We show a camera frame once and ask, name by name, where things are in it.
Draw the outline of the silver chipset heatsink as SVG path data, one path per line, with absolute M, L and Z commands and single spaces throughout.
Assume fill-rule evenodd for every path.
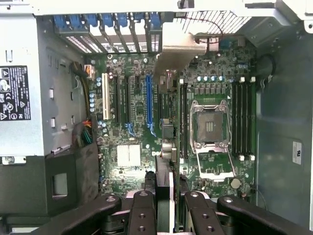
M 139 144 L 118 145 L 117 165 L 119 167 L 141 166 L 141 152 Z

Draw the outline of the green motherboard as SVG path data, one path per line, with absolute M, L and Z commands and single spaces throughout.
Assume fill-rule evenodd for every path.
M 153 87 L 153 123 L 147 127 L 146 105 L 146 75 L 151 75 L 156 61 L 155 55 L 149 54 L 121 54 L 101 57 L 96 62 L 97 78 L 90 87 L 90 112 L 97 121 L 96 142 L 99 149 L 100 177 L 99 187 L 102 193 L 113 192 L 125 195 L 128 191 L 144 188 L 147 171 L 156 173 L 161 151 L 160 120 L 169 115 L 169 108 L 161 95 L 157 83 L 152 79 Z M 244 94 L 242 102 L 242 161 L 238 153 L 238 94 L 237 94 L 237 158 L 232 152 L 232 139 L 229 152 L 233 160 L 236 176 L 241 180 L 241 187 L 233 189 L 230 180 L 214 182 L 201 179 L 199 176 L 196 154 L 192 152 L 189 138 L 189 113 L 191 102 L 215 104 L 225 99 L 230 109 L 232 131 L 232 83 L 249 87 L 255 82 L 252 73 L 255 71 L 256 49 L 245 40 L 228 38 L 222 40 L 216 51 L 209 51 L 205 55 L 194 58 L 181 72 L 184 83 L 187 83 L 188 105 L 188 159 L 180 159 L 179 172 L 187 178 L 190 189 L 207 193 L 217 198 L 222 195 L 234 194 L 248 199 L 255 190 L 255 163 L 244 154 L 245 146 L 245 105 Z M 110 88 L 111 118 L 103 120 L 102 106 L 102 73 L 107 73 Z M 135 76 L 140 76 L 140 89 L 135 89 Z M 115 121 L 114 76 L 118 76 L 120 84 L 120 123 Z M 126 125 L 125 113 L 125 76 L 131 84 L 131 123 Z M 141 166 L 119 167 L 117 165 L 118 145 L 140 145 Z M 203 173 L 230 172 L 227 153 L 200 153 L 201 171 Z

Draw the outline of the blue expansion slot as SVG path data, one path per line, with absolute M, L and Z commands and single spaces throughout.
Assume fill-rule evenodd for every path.
M 146 75 L 146 105 L 147 105 L 147 127 L 151 128 L 153 123 L 153 83 L 151 75 Z

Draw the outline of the silver power supply unit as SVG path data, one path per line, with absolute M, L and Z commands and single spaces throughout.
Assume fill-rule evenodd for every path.
M 83 56 L 54 32 L 52 20 L 0 13 L 0 156 L 45 156 L 72 144 L 87 116 L 71 71 Z

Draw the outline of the black ram slot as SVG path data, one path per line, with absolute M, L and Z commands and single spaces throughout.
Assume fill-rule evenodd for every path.
M 243 84 L 239 84 L 238 88 L 238 153 L 239 160 L 242 161 L 242 101 L 243 100 Z
M 183 85 L 183 104 L 184 104 L 184 158 L 188 159 L 188 105 L 187 105 L 187 83 Z
M 181 148 L 181 158 L 185 159 L 185 143 L 184 143 L 184 80 L 179 81 L 180 87 L 180 148 Z
M 247 151 L 248 151 L 248 87 L 247 83 L 244 84 L 244 89 L 245 92 L 243 93 L 245 98 L 244 98 L 244 105 L 245 105 L 245 146 L 244 146 L 244 154 L 247 156 Z
M 250 82 L 249 83 L 249 93 L 248 93 L 248 98 L 249 98 L 249 160 L 254 161 L 255 156 L 254 156 L 254 147 L 253 147 L 253 142 L 254 142 L 254 96 L 255 96 L 255 82 Z
M 237 158 L 237 84 L 232 83 L 232 152 Z

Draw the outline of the cpu socket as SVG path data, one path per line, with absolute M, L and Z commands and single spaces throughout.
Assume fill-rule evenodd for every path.
M 189 138 L 194 154 L 229 152 L 232 131 L 230 109 L 225 99 L 215 104 L 191 102 Z

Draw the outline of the black plastic shroud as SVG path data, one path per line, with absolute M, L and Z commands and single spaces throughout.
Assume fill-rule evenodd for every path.
M 38 227 L 98 195 L 95 143 L 25 164 L 0 165 L 0 217 L 8 227 Z

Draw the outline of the metal socket cover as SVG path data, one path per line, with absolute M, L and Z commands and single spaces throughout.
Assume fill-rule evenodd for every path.
M 208 153 L 208 152 L 205 152 L 204 150 L 196 149 L 198 170 L 199 170 L 199 176 L 200 176 L 201 179 L 209 179 L 209 180 L 212 180 L 214 182 L 223 182 L 225 180 L 225 178 L 232 178 L 232 177 L 236 176 L 236 171 L 235 171 L 235 167 L 234 167 L 234 164 L 233 164 L 233 160 L 231 158 L 231 154 L 230 154 L 230 152 L 229 152 L 229 150 L 227 148 L 225 148 L 224 150 L 228 154 L 229 163 L 231 165 L 231 171 L 230 172 L 222 172 L 222 173 L 219 173 L 218 175 L 216 175 L 214 173 L 203 173 L 201 171 L 201 164 L 200 164 L 199 154 L 200 153 Z

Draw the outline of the long black expansion slot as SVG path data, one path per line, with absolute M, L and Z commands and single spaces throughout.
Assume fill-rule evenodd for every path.
M 118 76 L 114 76 L 114 101 L 115 101 L 115 121 L 116 123 L 120 123 L 120 84 Z
M 126 125 L 131 123 L 131 84 L 128 76 L 125 76 L 125 113 Z

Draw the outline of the black open pc case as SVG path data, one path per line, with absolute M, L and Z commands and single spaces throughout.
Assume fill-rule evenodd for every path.
M 135 12 L 145 13 L 140 25 L 134 23 Z M 161 30 L 151 29 L 151 12 L 159 13 Z M 196 41 L 207 46 L 202 55 L 216 51 L 222 40 L 228 38 L 251 43 L 256 49 L 252 73 L 255 190 L 248 199 L 227 195 L 313 231 L 313 0 L 0 0 L 0 13 L 51 19 L 55 34 L 83 56 L 82 63 L 72 62 L 70 68 L 82 85 L 87 116 L 74 126 L 72 144 L 49 153 L 53 155 L 93 143 L 98 149 L 97 121 L 90 112 L 89 94 L 97 78 L 99 58 L 121 54 L 157 57 L 166 23 L 195 34 Z M 113 27 L 102 26 L 103 13 L 112 14 Z M 127 13 L 127 27 L 118 24 L 118 13 Z M 81 16 L 81 29 L 71 26 L 72 14 Z M 97 14 L 98 27 L 88 25 L 86 14 Z M 66 16 L 67 32 L 56 29 L 54 15 Z M 161 231 L 157 224 L 157 190 L 156 176 L 156 235 L 193 235 L 184 231 L 182 199 L 179 231 L 173 234 Z M 124 199 L 128 192 L 102 193 L 98 181 L 96 198 L 113 193 Z M 199 192 L 213 202 L 219 198 Z M 40 226 L 11 228 L 0 217 L 0 235 L 34 235 Z

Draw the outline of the white expansion slot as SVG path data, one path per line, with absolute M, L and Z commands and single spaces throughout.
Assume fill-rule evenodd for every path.
M 103 120 L 111 118 L 110 107 L 110 88 L 109 77 L 107 73 L 102 73 L 102 106 L 103 106 Z

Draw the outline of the blue card retention clip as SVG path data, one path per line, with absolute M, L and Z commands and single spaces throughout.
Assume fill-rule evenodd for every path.
M 134 23 L 135 25 L 142 24 L 142 20 L 145 20 L 145 13 L 144 12 L 135 12 L 133 13 Z
M 101 14 L 102 17 L 102 26 L 107 26 L 107 27 L 113 27 L 113 18 L 111 13 L 103 13 Z
M 98 27 L 97 14 L 86 14 L 85 19 L 90 27 Z
M 118 13 L 117 14 L 117 21 L 121 27 L 128 26 L 128 15 L 127 13 Z
M 74 29 L 81 29 L 83 27 L 81 16 L 79 14 L 69 15 L 69 21 Z
M 67 32 L 67 20 L 65 15 L 54 15 L 55 27 L 59 32 Z
M 158 12 L 150 13 L 150 23 L 152 30 L 161 30 L 161 19 Z

